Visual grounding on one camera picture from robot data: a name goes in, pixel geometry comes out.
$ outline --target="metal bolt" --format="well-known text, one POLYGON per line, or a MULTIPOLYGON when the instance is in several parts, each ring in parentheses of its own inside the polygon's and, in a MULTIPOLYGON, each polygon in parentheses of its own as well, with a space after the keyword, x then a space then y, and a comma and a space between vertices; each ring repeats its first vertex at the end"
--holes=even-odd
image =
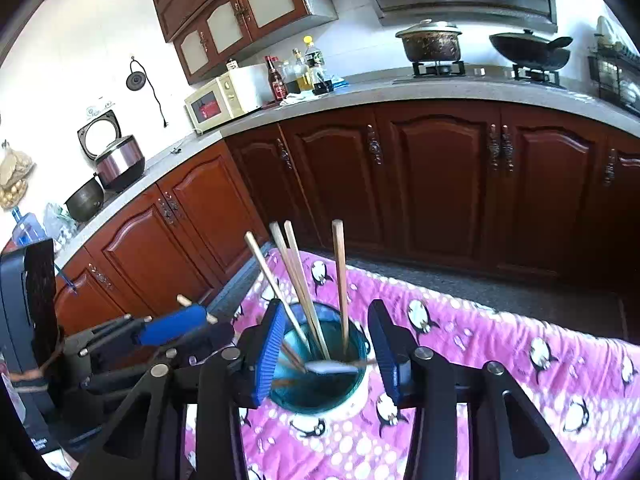
POLYGON ((222 351, 222 358, 226 361, 235 361, 240 357, 240 351, 235 346, 230 346, 222 351))
POLYGON ((502 375, 504 373, 504 366, 498 361, 489 361, 486 365, 486 369, 493 375, 502 375))
POLYGON ((163 363, 160 363, 159 365, 154 365, 154 367, 151 368, 151 375, 153 375, 153 377, 163 377, 168 371, 169 367, 163 363))
POLYGON ((427 348, 426 346, 418 346, 418 348, 414 350, 414 355, 418 359, 424 359, 425 361, 428 361, 433 357, 433 350, 431 350, 431 348, 427 348))

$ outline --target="white appliance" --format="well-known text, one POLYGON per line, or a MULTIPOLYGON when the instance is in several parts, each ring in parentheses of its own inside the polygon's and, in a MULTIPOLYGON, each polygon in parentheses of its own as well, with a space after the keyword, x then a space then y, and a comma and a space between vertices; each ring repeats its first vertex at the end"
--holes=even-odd
POLYGON ((203 133, 273 101, 266 64, 243 66, 209 81, 184 100, 193 126, 203 133))

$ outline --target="cooking pot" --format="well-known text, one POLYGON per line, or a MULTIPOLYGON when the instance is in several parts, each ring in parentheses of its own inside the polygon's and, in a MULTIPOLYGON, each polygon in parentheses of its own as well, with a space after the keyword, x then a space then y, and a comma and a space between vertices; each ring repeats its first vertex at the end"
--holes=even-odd
POLYGON ((100 211, 104 203, 104 191, 100 183, 95 179, 96 176, 97 173, 94 173, 91 180, 82 184, 82 187, 65 202, 71 218, 77 222, 88 222, 100 211))
POLYGON ((396 33, 402 39, 404 53, 412 63, 423 61, 460 61, 458 36, 462 34, 455 23, 422 20, 417 25, 396 33))
POLYGON ((562 36, 553 41, 535 36, 525 29, 524 34, 504 32, 489 36, 494 48, 517 65, 533 70, 560 70, 569 61, 569 46, 573 38, 562 36))
POLYGON ((133 135, 114 140, 95 159, 104 189, 123 191, 145 172, 145 157, 133 135))

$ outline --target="teal bucket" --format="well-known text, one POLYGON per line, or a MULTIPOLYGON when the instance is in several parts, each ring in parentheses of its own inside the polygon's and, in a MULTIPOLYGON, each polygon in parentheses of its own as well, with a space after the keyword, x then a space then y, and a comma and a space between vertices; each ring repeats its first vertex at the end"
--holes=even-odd
MULTIPOLYGON (((352 362, 367 358, 368 342, 365 335, 349 322, 349 345, 346 355, 342 352, 342 327, 340 314, 331 306, 314 302, 320 327, 324 334, 331 359, 352 362)), ((309 339, 312 353, 300 341, 289 321, 285 327, 284 341, 286 341, 302 357, 302 360, 313 361, 322 359, 320 351, 313 343, 310 328, 306 322, 306 316, 299 303, 291 305, 294 316, 300 323, 300 328, 309 339)), ((280 353, 281 359, 287 358, 280 353)), ((277 364, 274 379, 292 379, 289 386, 274 388, 270 398, 285 410, 303 415, 319 415, 340 406, 356 391, 365 375, 365 369, 357 374, 336 374, 330 376, 318 376, 313 373, 301 374, 291 368, 277 364)))

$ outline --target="gray floor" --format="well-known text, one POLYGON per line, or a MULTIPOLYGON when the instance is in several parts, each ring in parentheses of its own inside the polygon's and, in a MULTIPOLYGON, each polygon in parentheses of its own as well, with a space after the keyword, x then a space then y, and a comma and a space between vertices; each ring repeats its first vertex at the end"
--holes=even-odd
MULTIPOLYGON (((333 257, 330 253, 315 252, 327 258, 333 257)), ((347 263, 444 294, 476 301, 497 310, 534 317, 572 330, 620 339, 626 336, 622 304, 615 294, 586 292, 566 287, 523 285, 457 272, 382 264, 359 258, 347 258, 347 263)), ((232 316, 258 273, 257 264, 252 260, 238 273, 235 281, 230 282, 223 293, 214 300, 210 310, 219 317, 232 316)))

